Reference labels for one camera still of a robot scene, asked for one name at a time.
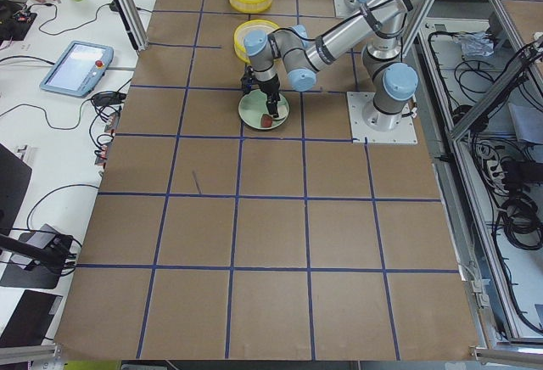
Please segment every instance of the black stand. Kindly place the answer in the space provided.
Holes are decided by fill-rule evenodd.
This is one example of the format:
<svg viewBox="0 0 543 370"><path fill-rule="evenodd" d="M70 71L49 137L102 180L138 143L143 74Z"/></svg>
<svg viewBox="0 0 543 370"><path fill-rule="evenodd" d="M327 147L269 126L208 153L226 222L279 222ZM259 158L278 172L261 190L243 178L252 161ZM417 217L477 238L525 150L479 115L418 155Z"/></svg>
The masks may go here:
<svg viewBox="0 0 543 370"><path fill-rule="evenodd" d="M19 241L0 235L0 247L18 255L28 256L33 260L26 268L23 268L13 262L14 255L12 255L9 260L10 264L7 264L0 279L0 286L36 289L56 288L66 259L70 254L72 237L60 234L48 225L44 225L42 230L54 233L54 238L42 249L26 244L26 242L34 236L42 236L44 233L22 233Z"/></svg>

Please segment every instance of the paper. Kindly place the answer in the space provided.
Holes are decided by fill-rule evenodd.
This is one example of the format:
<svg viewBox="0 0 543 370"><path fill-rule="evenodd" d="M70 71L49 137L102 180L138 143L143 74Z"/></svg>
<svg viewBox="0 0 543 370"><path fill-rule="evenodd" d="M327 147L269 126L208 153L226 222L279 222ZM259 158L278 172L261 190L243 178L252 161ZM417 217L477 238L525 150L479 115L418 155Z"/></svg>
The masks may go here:
<svg viewBox="0 0 543 370"><path fill-rule="evenodd" d="M543 113L531 107L509 104L518 141L543 144Z"/></svg>

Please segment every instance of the tablet screen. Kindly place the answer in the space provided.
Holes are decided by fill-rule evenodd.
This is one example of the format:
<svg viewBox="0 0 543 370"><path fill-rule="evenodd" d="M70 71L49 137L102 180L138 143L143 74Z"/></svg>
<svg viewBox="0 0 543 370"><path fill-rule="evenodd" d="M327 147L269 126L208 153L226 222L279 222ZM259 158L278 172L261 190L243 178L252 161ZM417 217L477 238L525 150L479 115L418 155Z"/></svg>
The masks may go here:
<svg viewBox="0 0 543 370"><path fill-rule="evenodd" d="M103 56L104 49L77 43L45 84L76 91Z"/></svg>

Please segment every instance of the floor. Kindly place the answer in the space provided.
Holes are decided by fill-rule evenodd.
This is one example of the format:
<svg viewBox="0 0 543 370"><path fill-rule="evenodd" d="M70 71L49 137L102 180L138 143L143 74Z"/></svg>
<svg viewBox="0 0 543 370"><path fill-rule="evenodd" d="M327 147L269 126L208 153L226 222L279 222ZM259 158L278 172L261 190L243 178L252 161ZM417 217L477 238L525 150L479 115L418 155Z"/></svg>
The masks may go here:
<svg viewBox="0 0 543 370"><path fill-rule="evenodd" d="M238 118L249 19L337 23L332 0L157 0L56 340L69 358L463 360L477 344L431 159L350 139L355 48L288 120Z"/></svg>

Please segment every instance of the robotic arm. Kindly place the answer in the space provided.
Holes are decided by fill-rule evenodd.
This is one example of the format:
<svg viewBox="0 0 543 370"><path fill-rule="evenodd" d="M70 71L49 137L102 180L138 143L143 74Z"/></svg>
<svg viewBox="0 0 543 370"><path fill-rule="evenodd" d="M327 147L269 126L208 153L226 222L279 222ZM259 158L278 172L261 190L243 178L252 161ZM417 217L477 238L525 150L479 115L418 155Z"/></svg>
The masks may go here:
<svg viewBox="0 0 543 370"><path fill-rule="evenodd" d="M309 39L302 25L281 28L267 35L252 31L244 46L260 90L267 96L266 106L277 118L280 81L276 59L282 59L292 88L299 92L310 90L316 83L316 73L333 62L357 43L374 35L364 52L364 65L376 86L371 124L379 131L391 129L389 124L399 115L405 101L417 87L416 72L399 63L399 36L404 16L424 0L366 0L346 20L338 23L315 39ZM375 111L381 115L375 119Z"/></svg>

